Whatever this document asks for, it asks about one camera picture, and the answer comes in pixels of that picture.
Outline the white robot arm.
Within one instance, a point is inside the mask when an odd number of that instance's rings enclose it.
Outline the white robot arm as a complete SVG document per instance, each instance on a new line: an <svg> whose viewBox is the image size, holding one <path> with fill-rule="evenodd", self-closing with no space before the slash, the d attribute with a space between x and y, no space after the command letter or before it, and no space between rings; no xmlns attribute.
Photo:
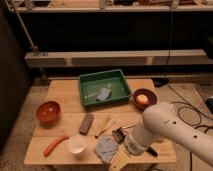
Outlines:
<svg viewBox="0 0 213 171"><path fill-rule="evenodd" d="M132 155L141 155L159 136L182 145L213 167L213 137L181 121L171 103L162 102L147 107L126 135L124 146Z"/></svg>

